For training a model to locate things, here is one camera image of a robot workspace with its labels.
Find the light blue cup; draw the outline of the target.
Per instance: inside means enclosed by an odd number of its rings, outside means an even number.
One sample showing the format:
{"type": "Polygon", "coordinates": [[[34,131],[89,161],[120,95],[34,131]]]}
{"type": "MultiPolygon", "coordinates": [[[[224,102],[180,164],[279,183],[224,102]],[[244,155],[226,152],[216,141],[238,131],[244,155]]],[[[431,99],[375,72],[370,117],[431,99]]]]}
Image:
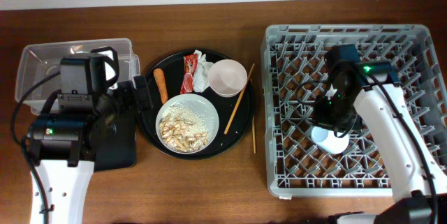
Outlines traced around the light blue cup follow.
{"type": "Polygon", "coordinates": [[[310,132],[311,141],[329,154],[340,154],[349,145],[349,136],[336,137],[331,130],[313,126],[310,132]]]}

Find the pink bowl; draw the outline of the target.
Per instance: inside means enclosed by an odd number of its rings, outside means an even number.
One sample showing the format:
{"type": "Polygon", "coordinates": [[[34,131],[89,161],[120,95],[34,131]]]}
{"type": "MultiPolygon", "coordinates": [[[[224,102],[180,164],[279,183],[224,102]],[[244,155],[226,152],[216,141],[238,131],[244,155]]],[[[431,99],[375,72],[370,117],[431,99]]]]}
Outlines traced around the pink bowl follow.
{"type": "Polygon", "coordinates": [[[216,62],[207,75],[211,89],[224,98],[230,98],[240,93],[247,80],[248,75],[245,67],[231,59],[216,62]]]}

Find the wooden chopstick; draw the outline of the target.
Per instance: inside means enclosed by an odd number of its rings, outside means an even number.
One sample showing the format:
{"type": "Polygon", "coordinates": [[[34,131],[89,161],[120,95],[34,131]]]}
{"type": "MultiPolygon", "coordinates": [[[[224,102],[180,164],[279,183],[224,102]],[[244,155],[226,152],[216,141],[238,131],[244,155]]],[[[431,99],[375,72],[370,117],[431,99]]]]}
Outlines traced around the wooden chopstick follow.
{"type": "Polygon", "coordinates": [[[236,115],[236,113],[237,113],[238,107],[240,106],[240,102],[241,102],[241,100],[242,100],[242,97],[243,97],[243,95],[244,95],[244,93],[245,93],[245,90],[246,90],[246,88],[247,88],[247,86],[248,86],[248,83],[249,83],[249,81],[250,81],[251,75],[252,75],[252,73],[253,73],[253,71],[254,71],[254,67],[255,67],[255,64],[252,64],[252,66],[251,66],[251,68],[250,68],[250,70],[249,70],[249,74],[247,75],[247,81],[246,81],[246,83],[245,83],[243,89],[241,90],[241,92],[240,92],[240,94],[239,94],[239,96],[238,96],[237,102],[236,102],[236,104],[235,104],[235,106],[234,106],[234,108],[233,108],[233,111],[232,111],[232,113],[231,113],[231,116],[230,116],[230,118],[229,118],[229,120],[228,120],[228,123],[227,123],[227,125],[226,125],[226,128],[225,128],[225,130],[224,130],[224,132],[223,132],[225,135],[227,135],[228,132],[229,132],[229,130],[230,130],[231,124],[232,124],[232,122],[233,122],[233,120],[234,120],[234,118],[235,118],[235,115],[236,115]]]}

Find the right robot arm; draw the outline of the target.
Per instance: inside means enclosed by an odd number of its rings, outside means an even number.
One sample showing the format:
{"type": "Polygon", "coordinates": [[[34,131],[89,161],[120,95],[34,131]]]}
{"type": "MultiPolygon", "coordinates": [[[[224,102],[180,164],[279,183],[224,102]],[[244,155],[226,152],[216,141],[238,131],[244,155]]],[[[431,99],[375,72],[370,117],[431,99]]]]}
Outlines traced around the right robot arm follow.
{"type": "Polygon", "coordinates": [[[314,102],[312,123],[328,130],[366,125],[390,180],[394,205],[378,215],[330,216],[329,223],[445,223],[446,174],[435,162],[406,106],[401,82],[388,61],[364,62],[354,45],[325,54],[327,88],[314,102]]]}

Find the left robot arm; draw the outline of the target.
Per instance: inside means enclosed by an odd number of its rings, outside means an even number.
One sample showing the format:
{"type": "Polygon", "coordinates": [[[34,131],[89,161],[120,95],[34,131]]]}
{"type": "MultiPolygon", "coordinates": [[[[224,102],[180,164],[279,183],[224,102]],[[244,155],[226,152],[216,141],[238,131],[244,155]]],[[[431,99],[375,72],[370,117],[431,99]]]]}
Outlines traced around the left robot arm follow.
{"type": "Polygon", "coordinates": [[[138,114],[152,108],[146,79],[119,81],[112,47],[70,54],[59,69],[35,83],[13,110],[59,77],[40,114],[21,138],[14,130],[32,181],[31,223],[81,223],[93,173],[135,165],[138,114]]]}

